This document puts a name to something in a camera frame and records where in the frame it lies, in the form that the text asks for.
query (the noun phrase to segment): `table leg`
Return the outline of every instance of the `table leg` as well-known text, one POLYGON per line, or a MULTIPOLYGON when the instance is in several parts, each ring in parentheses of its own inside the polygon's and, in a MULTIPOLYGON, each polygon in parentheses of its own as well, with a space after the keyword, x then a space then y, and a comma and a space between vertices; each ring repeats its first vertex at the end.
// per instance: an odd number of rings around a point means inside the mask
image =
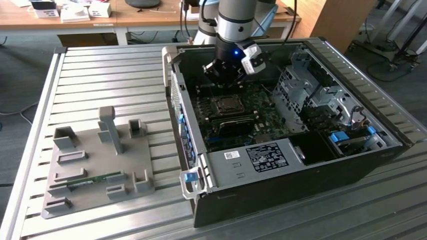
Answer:
POLYGON ((126 33, 127 33, 127 28, 126 27, 115 27, 114 28, 114 34, 117 36, 118 46, 127 45, 126 33))
POLYGON ((396 11, 398 4, 402 0, 394 0, 392 2, 390 7, 388 8, 385 15, 381 17, 380 22, 377 24, 377 26, 374 26, 374 30, 370 32, 370 34, 368 35, 370 42, 373 42, 373 39, 376 38, 377 34, 381 32, 385 23, 388 22, 393 12, 396 11))
MULTIPOLYGON (((292 26, 292 22, 286 22, 286 23, 284 24, 284 26, 282 26, 282 32, 281 32, 281 36, 280 36, 281 39, 285 39, 285 38, 286 38, 286 35, 288 35, 289 31, 290 31, 290 26, 292 26)), ((293 34, 293 32, 294 32, 296 26, 297 26, 297 22, 294 23, 294 27, 293 27, 292 33, 290 33, 290 35, 289 35, 288 38, 292 38, 292 34, 293 34)))

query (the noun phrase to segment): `power supply label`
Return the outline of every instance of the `power supply label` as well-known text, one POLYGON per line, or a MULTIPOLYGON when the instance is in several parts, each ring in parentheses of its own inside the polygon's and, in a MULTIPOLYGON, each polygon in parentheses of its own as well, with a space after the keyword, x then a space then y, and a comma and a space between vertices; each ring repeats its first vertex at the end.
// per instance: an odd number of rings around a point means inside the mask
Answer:
POLYGON ((289 165, 276 143, 249 147, 245 151, 258 173, 289 165))

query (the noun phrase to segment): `cable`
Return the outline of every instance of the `cable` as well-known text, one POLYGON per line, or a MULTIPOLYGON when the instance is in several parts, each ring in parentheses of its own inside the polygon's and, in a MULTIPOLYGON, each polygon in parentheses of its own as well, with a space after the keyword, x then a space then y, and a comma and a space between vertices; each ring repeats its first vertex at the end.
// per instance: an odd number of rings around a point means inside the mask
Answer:
POLYGON ((13 187, 13 183, 0 183, 0 188, 13 187))
POLYGON ((269 94, 273 94, 272 91, 269 91, 269 90, 266 89, 266 87, 264 86, 264 84, 261 84, 260 86, 265 89, 265 91, 266 91, 269 94))
POLYGON ((184 10, 184 2, 180 2, 180 11, 178 11, 178 29, 180 29, 180 35, 182 38, 185 38, 184 36, 184 32, 182 32, 182 10, 184 10))
POLYGON ((142 31, 140 34, 135 34, 134 32, 130 32, 130 33, 137 35, 137 36, 140 36, 140 35, 142 35, 145 33, 145 31, 142 31))
POLYGON ((14 111, 14 112, 0 112, 0 115, 2 116, 10 116, 10 115, 15 115, 18 114, 21 116, 22 119, 25 119, 25 121, 29 123, 29 125, 33 125, 31 121, 23 116, 22 112, 25 112, 31 106, 35 106, 38 104, 38 102, 34 102, 33 104, 30 104, 29 106, 23 107, 19 111, 14 111))
POLYGON ((186 27, 186 12, 188 10, 184 11, 184 26, 185 26, 185 32, 186 32, 188 38, 190 38, 192 36, 189 35, 188 27, 186 27))
POLYGON ((201 20, 205 23, 208 20, 205 19, 205 4, 206 4, 208 0, 202 0, 201 3, 201 9, 200 9, 200 14, 201 14, 201 20))
MULTIPOLYGON (((380 81, 380 82, 389 83, 389 82, 393 82, 393 81, 396 81, 397 79, 402 78, 405 75, 408 75, 408 74, 410 73, 410 72, 405 72, 404 74, 401 74, 400 76, 397 76, 397 77, 394 77, 394 78, 392 78, 392 79, 389 79, 389 80, 381 79, 381 78, 378 78, 377 76, 374 76, 374 75, 372 74, 372 72, 370 72, 370 68, 372 68, 373 66, 376 66, 376 65, 380 65, 380 64, 384 64, 384 63, 390 63, 390 62, 389 62, 388 58, 384 57, 382 55, 380 55, 377 52, 373 52, 373 51, 370 51, 369 49, 366 49, 366 48, 364 48, 364 47, 361 47, 361 48, 362 48, 368 53, 374 54, 374 55, 377 55, 377 56, 380 56, 380 57, 382 58, 382 61, 374 62, 374 63, 372 63, 370 65, 368 65, 368 66, 365 67, 365 73, 366 73, 373 79, 376 79, 376 80, 380 81)), ((414 55, 414 61, 416 61, 416 59, 417 59, 417 56, 421 55, 421 54, 422 54, 422 52, 421 52, 420 54, 414 55)), ((412 62, 412 60, 406 60, 405 62, 394 63, 394 64, 405 64, 405 63, 409 63, 409 62, 412 62)))
POLYGON ((154 40, 154 38, 156 38, 156 36, 157 36, 157 33, 158 33, 158 31, 156 31, 156 32, 154 32, 154 35, 153 35, 153 37, 152 37, 150 41, 149 41, 149 42, 146 42, 148 44, 150 44, 150 43, 152 43, 152 41, 154 40))
POLYGON ((282 46, 284 44, 286 43, 288 39, 289 39, 289 36, 292 34, 292 31, 293 31, 293 27, 294 27, 294 22, 296 22, 296 11, 297 11, 297 0, 293 0, 293 19, 292 19, 292 25, 290 25, 290 28, 288 30, 288 33, 285 35, 285 38, 284 38, 284 41, 281 43, 281 45, 274 49, 272 50, 270 54, 277 51, 282 46))
MULTIPOLYGON (((410 6, 408 7, 408 9, 406 9, 406 11, 409 12, 409 10, 410 10, 410 8, 413 7, 413 4, 417 2, 418 0, 414 0, 413 2, 412 2, 412 4, 410 4, 410 6)), ((388 35, 389 35, 389 33, 392 32, 392 30, 394 29, 394 27, 396 27, 396 24, 401 21, 401 19, 405 17, 405 15, 402 15, 400 18, 398 18, 398 20, 397 21, 394 21, 394 23, 393 23, 393 25, 392 25, 392 27, 390 27, 390 29, 389 29, 389 31, 386 32, 386 35, 385 35, 385 40, 388 40, 388 35)))
POLYGON ((138 37, 135 37, 131 32, 130 32, 130 36, 140 42, 140 44, 146 44, 145 41, 142 41, 138 37))
POLYGON ((0 46, 2 46, 6 43, 6 40, 7 40, 7 37, 5 36, 2 43, 0 43, 0 46))
POLYGON ((21 110, 14 111, 14 112, 0 112, 0 115, 7 116, 7 115, 19 114, 21 112, 23 112, 25 110, 27 110, 31 106, 35 106, 37 104, 38 104, 38 102, 34 102, 33 104, 30 104, 29 106, 23 107, 21 110))
POLYGON ((25 121, 29 123, 29 125, 33 125, 33 122, 23 116, 23 113, 18 113, 18 115, 21 116, 22 119, 25 119, 25 121))
POLYGON ((369 38, 369 34, 368 34, 368 17, 365 17, 364 19, 364 33, 365 33, 365 36, 366 36, 366 40, 368 40, 368 43, 372 43, 370 42, 370 38, 369 38))
POLYGON ((309 96, 308 96, 308 98, 304 100, 304 102, 301 103, 301 107, 300 107, 300 111, 298 111, 298 112, 302 111, 302 108, 304 108, 304 107, 306 106, 306 104, 309 103, 309 101, 310 101, 310 99, 313 98, 313 96, 314 96, 316 92, 318 91, 320 87, 321 87, 321 84, 317 84, 317 86, 314 86, 314 89, 313 89, 312 93, 309 94, 309 96))
POLYGON ((392 78, 392 79, 389 79, 389 80, 384 80, 384 79, 378 78, 377 76, 374 76, 374 75, 370 73, 370 70, 369 70, 369 69, 370 69, 373 66, 380 65, 380 64, 384 64, 384 63, 386 63, 386 62, 388 62, 388 59, 385 58, 384 61, 378 61, 378 62, 370 64, 369 66, 365 67, 365 72, 366 72, 366 74, 368 74, 373 79, 376 79, 377 81, 384 82, 384 83, 390 83, 390 82, 396 81, 397 79, 402 78, 405 75, 408 75, 409 72, 405 72, 404 74, 401 74, 400 76, 396 76, 394 78, 392 78))
POLYGON ((260 30, 262 31, 262 35, 264 35, 265 34, 265 30, 264 30, 262 26, 260 25, 258 21, 256 21, 254 17, 253 17, 253 20, 254 20, 260 30))

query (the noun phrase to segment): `white box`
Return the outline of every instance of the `white box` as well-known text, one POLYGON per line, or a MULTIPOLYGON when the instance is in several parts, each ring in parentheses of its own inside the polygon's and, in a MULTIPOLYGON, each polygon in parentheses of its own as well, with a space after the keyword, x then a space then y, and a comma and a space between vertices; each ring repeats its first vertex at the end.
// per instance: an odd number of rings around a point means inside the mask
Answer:
POLYGON ((111 6, 107 2, 95 2, 87 7, 87 14, 94 18, 109 18, 111 6))
POLYGON ((59 16, 57 9, 33 10, 35 17, 39 18, 57 18, 59 16))
POLYGON ((59 22, 61 23, 71 23, 71 22, 82 22, 89 21, 89 12, 86 7, 81 7, 81 11, 75 10, 75 8, 62 8, 59 10, 59 22))

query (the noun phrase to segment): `label on power supply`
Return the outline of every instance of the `label on power supply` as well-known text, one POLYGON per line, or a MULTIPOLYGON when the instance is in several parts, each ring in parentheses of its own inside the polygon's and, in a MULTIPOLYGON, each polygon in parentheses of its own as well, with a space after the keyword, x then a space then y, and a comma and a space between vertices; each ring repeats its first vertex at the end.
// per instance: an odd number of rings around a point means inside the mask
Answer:
POLYGON ((258 173, 289 165, 276 143, 249 147, 245 151, 258 173))
POLYGON ((240 157, 238 151, 230 151, 224 153, 225 159, 234 159, 240 157))

